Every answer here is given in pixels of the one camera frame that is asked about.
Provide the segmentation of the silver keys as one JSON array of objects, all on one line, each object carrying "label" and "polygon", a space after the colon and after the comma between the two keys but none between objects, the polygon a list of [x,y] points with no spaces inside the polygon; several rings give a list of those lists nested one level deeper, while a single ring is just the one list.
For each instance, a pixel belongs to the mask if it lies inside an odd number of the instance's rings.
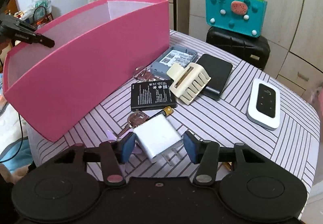
[{"label": "silver keys", "polygon": [[148,115],[146,115],[142,111],[135,111],[131,113],[128,118],[125,127],[118,133],[117,138],[121,138],[126,132],[130,129],[134,129],[139,125],[143,124],[148,119]]}]

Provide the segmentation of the white usb wall charger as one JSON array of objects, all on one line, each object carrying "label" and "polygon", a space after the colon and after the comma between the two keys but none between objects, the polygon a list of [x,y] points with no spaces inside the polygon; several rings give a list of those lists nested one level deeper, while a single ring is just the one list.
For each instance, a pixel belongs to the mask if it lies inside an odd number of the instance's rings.
[{"label": "white usb wall charger", "polygon": [[170,151],[183,144],[183,138],[167,120],[160,114],[134,128],[137,142],[149,161],[153,164]]}]

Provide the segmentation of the black gold aa battery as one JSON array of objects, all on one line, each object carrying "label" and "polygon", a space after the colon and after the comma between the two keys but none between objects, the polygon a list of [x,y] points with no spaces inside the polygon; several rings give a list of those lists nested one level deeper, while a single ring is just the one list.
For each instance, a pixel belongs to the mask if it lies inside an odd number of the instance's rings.
[{"label": "black gold aa battery", "polygon": [[163,115],[164,117],[167,117],[169,115],[171,115],[173,113],[173,108],[170,106],[165,107],[164,109],[162,109],[161,111],[157,112],[156,114],[154,114],[152,117],[149,117],[146,121],[151,120],[152,118],[155,118],[159,115]]}]

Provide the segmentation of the white mobile wifi router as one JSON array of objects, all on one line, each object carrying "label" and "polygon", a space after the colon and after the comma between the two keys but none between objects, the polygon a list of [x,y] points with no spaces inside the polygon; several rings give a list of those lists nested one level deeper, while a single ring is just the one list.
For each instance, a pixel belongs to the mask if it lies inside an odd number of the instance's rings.
[{"label": "white mobile wifi router", "polygon": [[276,86],[261,79],[252,82],[246,115],[248,119],[268,130],[280,125],[280,91]]}]

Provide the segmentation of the black phone battery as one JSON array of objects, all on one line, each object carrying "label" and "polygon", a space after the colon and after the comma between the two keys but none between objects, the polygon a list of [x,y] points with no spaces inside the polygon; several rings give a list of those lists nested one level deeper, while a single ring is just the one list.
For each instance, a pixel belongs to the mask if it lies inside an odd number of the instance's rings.
[{"label": "black phone battery", "polygon": [[158,110],[167,106],[176,108],[176,96],[170,91],[172,83],[173,80],[133,83],[130,98],[131,110]]}]

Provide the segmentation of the cream claw hair clip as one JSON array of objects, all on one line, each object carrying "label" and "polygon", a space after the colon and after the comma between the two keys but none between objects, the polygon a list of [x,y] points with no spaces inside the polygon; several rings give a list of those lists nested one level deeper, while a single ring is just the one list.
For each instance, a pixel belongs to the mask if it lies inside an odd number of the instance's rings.
[{"label": "cream claw hair clip", "polygon": [[206,70],[197,63],[189,63],[185,68],[174,63],[166,74],[173,80],[170,91],[186,105],[190,105],[211,80]]}]

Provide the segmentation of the pink cardboard storage box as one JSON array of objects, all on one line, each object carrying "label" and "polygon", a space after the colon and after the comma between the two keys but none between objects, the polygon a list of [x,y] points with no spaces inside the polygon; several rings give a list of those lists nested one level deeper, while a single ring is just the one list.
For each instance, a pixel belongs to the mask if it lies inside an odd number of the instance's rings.
[{"label": "pink cardboard storage box", "polygon": [[4,62],[3,94],[48,141],[148,66],[170,43],[167,0],[98,0],[38,30],[52,48],[20,43]]}]

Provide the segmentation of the black power bank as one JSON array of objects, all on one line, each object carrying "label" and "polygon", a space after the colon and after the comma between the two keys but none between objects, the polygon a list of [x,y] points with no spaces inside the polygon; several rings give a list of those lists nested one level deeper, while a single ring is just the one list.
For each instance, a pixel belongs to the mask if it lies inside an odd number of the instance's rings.
[{"label": "black power bank", "polygon": [[231,74],[233,65],[209,54],[203,54],[198,59],[197,64],[201,65],[211,77],[211,80],[201,93],[218,101]]}]

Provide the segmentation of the grey device back cover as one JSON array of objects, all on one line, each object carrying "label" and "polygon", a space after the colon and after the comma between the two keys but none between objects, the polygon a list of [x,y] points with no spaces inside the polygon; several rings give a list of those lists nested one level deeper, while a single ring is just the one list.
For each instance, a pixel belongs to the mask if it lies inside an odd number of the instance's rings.
[{"label": "grey device back cover", "polygon": [[162,79],[170,79],[166,72],[173,66],[173,64],[180,64],[185,68],[189,63],[196,62],[198,54],[195,50],[174,45],[169,47],[162,55],[160,55],[153,63],[151,63],[149,70],[152,75]]}]

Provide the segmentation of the striped white tablecloth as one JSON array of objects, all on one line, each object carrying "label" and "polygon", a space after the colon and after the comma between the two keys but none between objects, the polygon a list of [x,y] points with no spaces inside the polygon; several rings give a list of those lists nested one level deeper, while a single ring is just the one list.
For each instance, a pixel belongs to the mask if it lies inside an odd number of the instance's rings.
[{"label": "striped white tablecloth", "polygon": [[[178,102],[170,123],[179,132],[191,131],[199,139],[213,140],[225,147],[246,143],[271,159],[311,189],[314,181],[320,142],[320,119],[316,110],[297,94],[247,62],[188,35],[171,32],[170,43],[210,54],[232,64],[233,70],[218,101],[197,96],[191,105]],[[249,95],[254,79],[276,86],[281,95],[278,129],[270,131],[251,122],[247,116]],[[57,142],[41,137],[28,127],[33,159],[40,165],[76,143],[98,146],[106,133],[119,133],[130,115],[130,91],[134,79],[128,80],[98,106],[85,115]]]}]

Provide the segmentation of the black hard suitcase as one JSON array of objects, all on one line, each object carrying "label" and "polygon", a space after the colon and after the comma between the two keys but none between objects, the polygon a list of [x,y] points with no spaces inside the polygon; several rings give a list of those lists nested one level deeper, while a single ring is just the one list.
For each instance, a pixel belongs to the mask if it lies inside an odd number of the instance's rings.
[{"label": "black hard suitcase", "polygon": [[271,49],[263,36],[250,37],[217,27],[210,27],[206,34],[206,42],[218,47],[247,63],[265,69]]}]

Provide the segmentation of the teal felt handbag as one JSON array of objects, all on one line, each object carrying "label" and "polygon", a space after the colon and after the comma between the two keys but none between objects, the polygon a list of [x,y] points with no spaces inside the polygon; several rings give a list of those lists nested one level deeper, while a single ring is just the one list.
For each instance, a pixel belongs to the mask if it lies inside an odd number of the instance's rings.
[{"label": "teal felt handbag", "polygon": [[223,30],[259,37],[267,1],[265,0],[205,0],[206,22]]}]

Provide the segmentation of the white wardrobe cabinet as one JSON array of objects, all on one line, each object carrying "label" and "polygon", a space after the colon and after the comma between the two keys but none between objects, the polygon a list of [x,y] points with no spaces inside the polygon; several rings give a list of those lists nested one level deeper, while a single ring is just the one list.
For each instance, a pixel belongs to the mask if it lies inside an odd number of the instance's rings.
[{"label": "white wardrobe cabinet", "polygon": [[[209,26],[205,0],[176,0],[177,28],[201,41]],[[322,0],[265,0],[262,35],[271,54],[265,72],[305,97],[322,83]]]}]

